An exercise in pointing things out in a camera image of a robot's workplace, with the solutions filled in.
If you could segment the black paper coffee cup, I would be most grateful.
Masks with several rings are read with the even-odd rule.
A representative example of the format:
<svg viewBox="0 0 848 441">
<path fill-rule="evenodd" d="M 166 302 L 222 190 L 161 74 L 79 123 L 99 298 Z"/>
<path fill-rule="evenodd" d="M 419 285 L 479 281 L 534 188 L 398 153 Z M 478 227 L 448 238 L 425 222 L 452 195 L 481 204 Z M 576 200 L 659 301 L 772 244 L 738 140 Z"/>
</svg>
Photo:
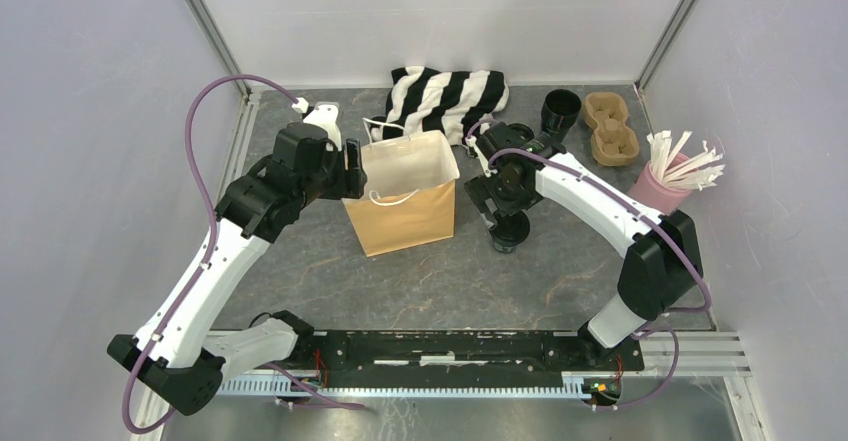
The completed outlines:
<svg viewBox="0 0 848 441">
<path fill-rule="evenodd" d="M 489 229 L 494 249 L 500 253 L 513 253 L 529 236 L 531 224 L 524 212 L 495 216 L 496 223 Z"/>
</svg>

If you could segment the brown paper bag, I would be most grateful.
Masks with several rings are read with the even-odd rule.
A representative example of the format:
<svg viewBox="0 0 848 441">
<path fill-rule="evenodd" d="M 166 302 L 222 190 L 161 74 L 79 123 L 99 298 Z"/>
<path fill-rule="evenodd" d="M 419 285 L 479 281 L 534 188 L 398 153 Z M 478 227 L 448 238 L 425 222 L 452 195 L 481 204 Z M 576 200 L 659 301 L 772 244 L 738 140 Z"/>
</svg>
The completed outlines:
<svg viewBox="0 0 848 441">
<path fill-rule="evenodd" d="M 390 123 L 363 120 L 369 143 L 361 148 L 367 174 L 363 195 L 344 206 L 368 257 L 454 236 L 459 169 L 440 131 L 401 133 L 379 141 L 371 130 Z"/>
</svg>

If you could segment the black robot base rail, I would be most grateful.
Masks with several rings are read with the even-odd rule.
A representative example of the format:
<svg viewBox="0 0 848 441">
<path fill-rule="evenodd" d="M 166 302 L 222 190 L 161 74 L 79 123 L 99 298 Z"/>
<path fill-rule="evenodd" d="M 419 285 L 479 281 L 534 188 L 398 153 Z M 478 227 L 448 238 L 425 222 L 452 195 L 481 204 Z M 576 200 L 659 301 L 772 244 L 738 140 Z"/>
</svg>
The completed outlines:
<svg viewBox="0 0 848 441">
<path fill-rule="evenodd" d="M 579 374 L 587 378 L 577 392 L 593 394 L 599 378 L 617 381 L 645 368 L 637 341 L 603 348 L 583 331 L 319 331 L 289 311 L 251 324 L 270 320 L 288 323 L 298 337 L 280 367 L 330 394 L 542 394 L 564 391 Z"/>
</svg>

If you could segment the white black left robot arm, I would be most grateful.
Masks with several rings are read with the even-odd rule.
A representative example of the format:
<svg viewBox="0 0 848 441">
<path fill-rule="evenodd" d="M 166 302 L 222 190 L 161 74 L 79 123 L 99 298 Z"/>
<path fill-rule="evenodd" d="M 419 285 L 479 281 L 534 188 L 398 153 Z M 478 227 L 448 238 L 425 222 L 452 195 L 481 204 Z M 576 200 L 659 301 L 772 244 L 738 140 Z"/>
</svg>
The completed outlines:
<svg viewBox="0 0 848 441">
<path fill-rule="evenodd" d="M 213 340 L 211 327 L 250 267 L 317 199 L 359 197 L 367 176 L 361 144 L 335 141 L 320 125 L 281 129 L 273 152 L 232 182 L 212 212 L 195 258 L 166 301 L 108 355 L 185 416 L 205 407 L 230 379 L 266 363 L 306 366 L 313 340 L 278 318 Z"/>
</svg>

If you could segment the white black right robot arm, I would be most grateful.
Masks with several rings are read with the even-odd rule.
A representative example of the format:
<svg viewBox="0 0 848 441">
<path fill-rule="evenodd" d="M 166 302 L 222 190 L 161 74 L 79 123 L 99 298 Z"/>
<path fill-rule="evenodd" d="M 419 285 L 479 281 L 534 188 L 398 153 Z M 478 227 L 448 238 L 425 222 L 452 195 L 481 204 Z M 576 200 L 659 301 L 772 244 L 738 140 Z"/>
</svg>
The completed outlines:
<svg viewBox="0 0 848 441">
<path fill-rule="evenodd" d="M 592 173 L 561 143 L 562 134 L 519 123 L 481 121 L 464 145 L 482 173 L 465 191 L 486 224 L 493 247 L 513 252 L 530 234 L 528 210 L 552 201 L 600 234 L 623 260 L 616 292 L 578 331 L 574 359 L 591 369 L 612 362 L 625 341 L 658 317 L 677 311 L 691 289 L 699 311 L 711 306 L 692 219 L 664 214 Z"/>
</svg>

